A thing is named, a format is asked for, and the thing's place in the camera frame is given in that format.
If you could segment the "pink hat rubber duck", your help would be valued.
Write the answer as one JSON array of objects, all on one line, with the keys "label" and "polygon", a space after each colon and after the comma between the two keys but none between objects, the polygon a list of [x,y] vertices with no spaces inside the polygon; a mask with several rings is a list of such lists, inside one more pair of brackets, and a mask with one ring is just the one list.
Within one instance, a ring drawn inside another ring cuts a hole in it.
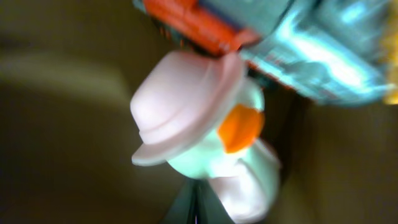
[{"label": "pink hat rubber duck", "polygon": [[142,140],[132,163],[168,163],[185,177],[208,182],[233,222],[258,222],[277,198],[281,167],[261,139],[264,109],[261,87],[238,54],[170,52],[131,99]]}]

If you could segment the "red grey toy truck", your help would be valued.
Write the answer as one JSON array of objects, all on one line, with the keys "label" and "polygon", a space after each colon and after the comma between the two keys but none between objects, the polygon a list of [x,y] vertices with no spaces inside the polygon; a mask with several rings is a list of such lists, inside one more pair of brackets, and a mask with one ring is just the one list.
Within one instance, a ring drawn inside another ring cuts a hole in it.
[{"label": "red grey toy truck", "polygon": [[258,79],[322,105],[397,103],[397,2],[134,0],[165,37],[236,52]]}]

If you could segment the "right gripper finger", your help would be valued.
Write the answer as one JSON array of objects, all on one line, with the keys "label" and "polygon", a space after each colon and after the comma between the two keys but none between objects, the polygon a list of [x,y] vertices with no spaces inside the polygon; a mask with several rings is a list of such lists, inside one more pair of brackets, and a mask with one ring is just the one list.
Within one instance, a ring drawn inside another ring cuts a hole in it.
[{"label": "right gripper finger", "polygon": [[233,224],[207,180],[187,179],[160,224]]}]

